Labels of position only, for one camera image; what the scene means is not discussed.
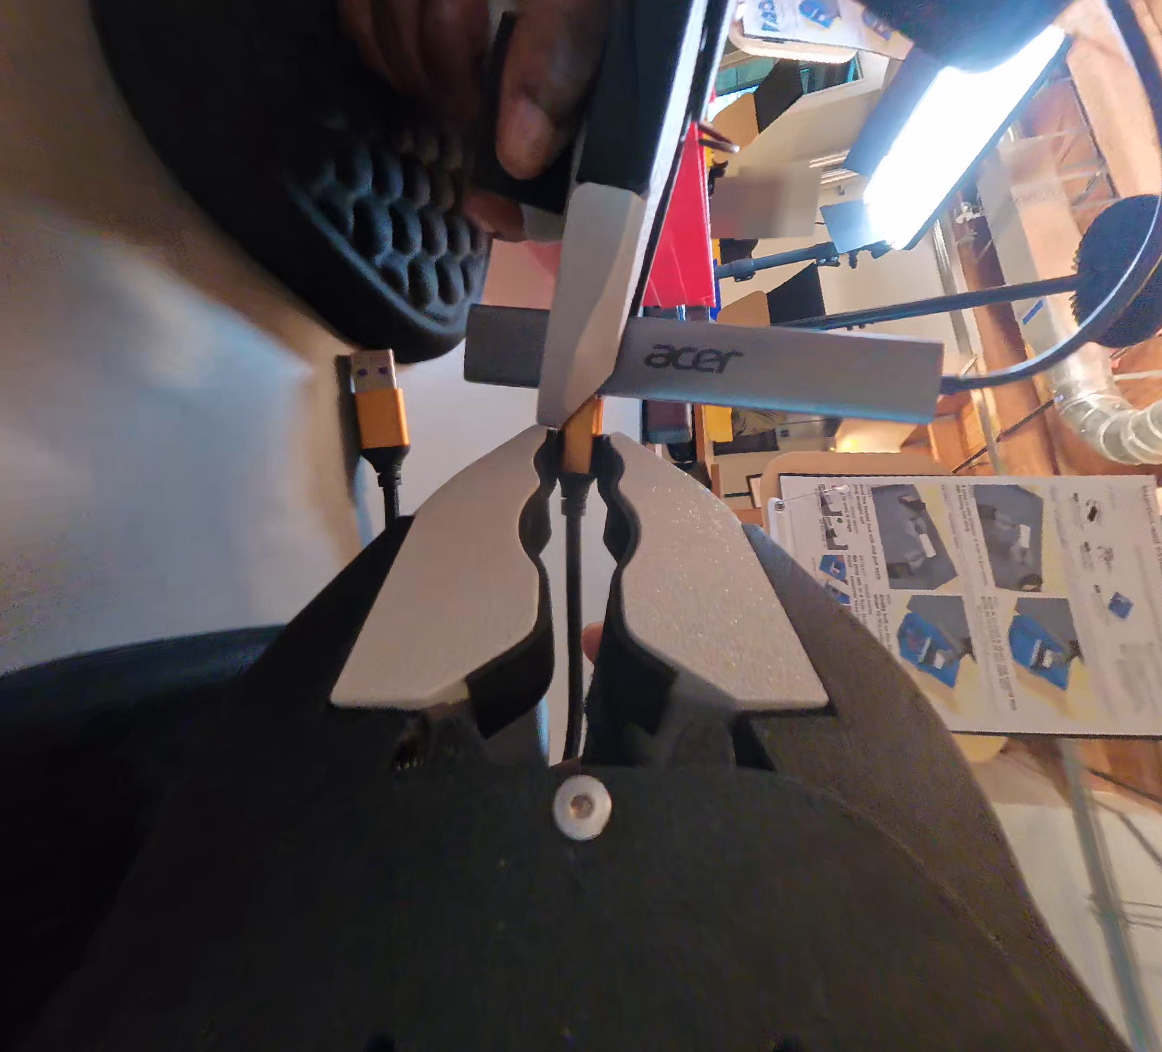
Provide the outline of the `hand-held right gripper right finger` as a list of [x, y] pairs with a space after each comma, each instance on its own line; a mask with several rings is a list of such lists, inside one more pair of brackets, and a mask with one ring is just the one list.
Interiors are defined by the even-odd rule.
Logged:
[[734, 511], [625, 434], [597, 442], [615, 560], [587, 697], [589, 761], [749, 759], [765, 716], [829, 695]]

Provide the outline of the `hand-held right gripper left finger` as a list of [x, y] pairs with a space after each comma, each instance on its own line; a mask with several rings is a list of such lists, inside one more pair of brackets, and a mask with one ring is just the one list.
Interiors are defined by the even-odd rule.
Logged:
[[418, 508], [331, 690], [334, 707], [466, 705], [486, 738], [538, 708], [556, 662], [543, 563], [555, 490], [548, 437], [528, 427]]

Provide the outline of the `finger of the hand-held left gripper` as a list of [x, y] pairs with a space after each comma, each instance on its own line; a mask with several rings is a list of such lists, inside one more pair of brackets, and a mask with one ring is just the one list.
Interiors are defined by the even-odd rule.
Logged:
[[560, 277], [545, 333], [538, 422], [569, 419], [612, 376], [645, 263], [648, 200], [583, 182], [566, 215]]

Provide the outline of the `red divided plastic bin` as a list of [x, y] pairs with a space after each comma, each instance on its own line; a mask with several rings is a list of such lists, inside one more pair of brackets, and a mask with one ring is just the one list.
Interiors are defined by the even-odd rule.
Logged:
[[[560, 263], [560, 241], [494, 241], [482, 304], [550, 309]], [[683, 148], [642, 305], [714, 307], [716, 302], [707, 159], [694, 126]]]

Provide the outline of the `grey USB hub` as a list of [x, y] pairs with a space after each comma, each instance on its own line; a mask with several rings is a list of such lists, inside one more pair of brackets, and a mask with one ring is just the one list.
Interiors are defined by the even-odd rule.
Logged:
[[942, 374], [934, 340], [637, 317], [612, 373], [586, 399], [929, 422]]

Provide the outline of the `person's left hand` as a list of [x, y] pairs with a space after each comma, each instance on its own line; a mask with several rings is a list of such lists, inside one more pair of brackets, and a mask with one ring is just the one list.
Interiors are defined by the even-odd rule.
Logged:
[[517, 0], [499, 98], [487, 100], [489, 0], [338, 0], [367, 65], [448, 126], [497, 116], [495, 157], [540, 177], [578, 128], [602, 61], [609, 0]]

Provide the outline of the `black light stand pole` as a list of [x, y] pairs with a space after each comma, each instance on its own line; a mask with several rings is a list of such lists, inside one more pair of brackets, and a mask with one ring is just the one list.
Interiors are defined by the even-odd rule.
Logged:
[[744, 282], [753, 279], [758, 273], [783, 268], [783, 266], [808, 266], [821, 264], [836, 268], [841, 264], [841, 258], [849, 258], [850, 266], [857, 266], [857, 256], [862, 248], [855, 250], [839, 250], [834, 241], [826, 241], [806, 248], [788, 250], [781, 253], [767, 254], [762, 258], [742, 258], [730, 263], [719, 263], [714, 266], [714, 276], [719, 281], [734, 279]]

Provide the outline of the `tan rounded board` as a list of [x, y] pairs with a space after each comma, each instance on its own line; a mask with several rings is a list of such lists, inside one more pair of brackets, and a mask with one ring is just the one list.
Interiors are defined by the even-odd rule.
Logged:
[[1015, 703], [970, 491], [923, 455], [832, 452], [780, 455], [762, 494], [824, 613], [888, 652], [972, 764], [995, 761]]

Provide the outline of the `printed instruction sheet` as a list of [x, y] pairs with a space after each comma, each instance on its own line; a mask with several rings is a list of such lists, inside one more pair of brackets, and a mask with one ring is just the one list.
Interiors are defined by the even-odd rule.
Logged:
[[952, 731], [1161, 739], [1154, 478], [796, 471], [767, 509]]

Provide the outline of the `black boom pole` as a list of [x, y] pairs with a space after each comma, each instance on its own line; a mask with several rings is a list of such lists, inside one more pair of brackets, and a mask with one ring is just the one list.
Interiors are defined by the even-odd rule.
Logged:
[[837, 328], [862, 328], [873, 324], [887, 324], [905, 319], [933, 317], [939, 314], [952, 314], [965, 309], [985, 307], [992, 304], [1013, 304], [1020, 300], [1038, 300], [1041, 297], [1074, 292], [1081, 284], [1079, 274], [1062, 276], [1056, 279], [1041, 279], [1023, 284], [1002, 284], [998, 287], [965, 291], [893, 304], [877, 309], [829, 314], [821, 317], [808, 317], [788, 322], [791, 328], [837, 330]]

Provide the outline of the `black foam pad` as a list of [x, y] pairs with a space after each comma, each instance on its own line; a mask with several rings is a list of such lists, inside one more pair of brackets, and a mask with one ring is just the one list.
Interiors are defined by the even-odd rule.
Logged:
[[464, 136], [366, 65], [338, 0], [89, 0], [109, 70], [191, 199], [334, 333], [461, 345], [489, 236]]

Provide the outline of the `person's dark clothing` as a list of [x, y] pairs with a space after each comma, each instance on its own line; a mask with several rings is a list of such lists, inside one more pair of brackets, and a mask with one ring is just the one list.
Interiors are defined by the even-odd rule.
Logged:
[[2, 675], [2, 938], [103, 915], [190, 741], [283, 624], [140, 641]]

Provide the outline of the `silver air duct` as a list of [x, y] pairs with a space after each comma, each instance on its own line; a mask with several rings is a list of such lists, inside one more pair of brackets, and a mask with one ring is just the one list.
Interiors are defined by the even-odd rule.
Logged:
[[1099, 455], [1125, 465], [1161, 463], [1161, 401], [1133, 406], [1104, 350], [1085, 347], [1046, 378], [1067, 429]]

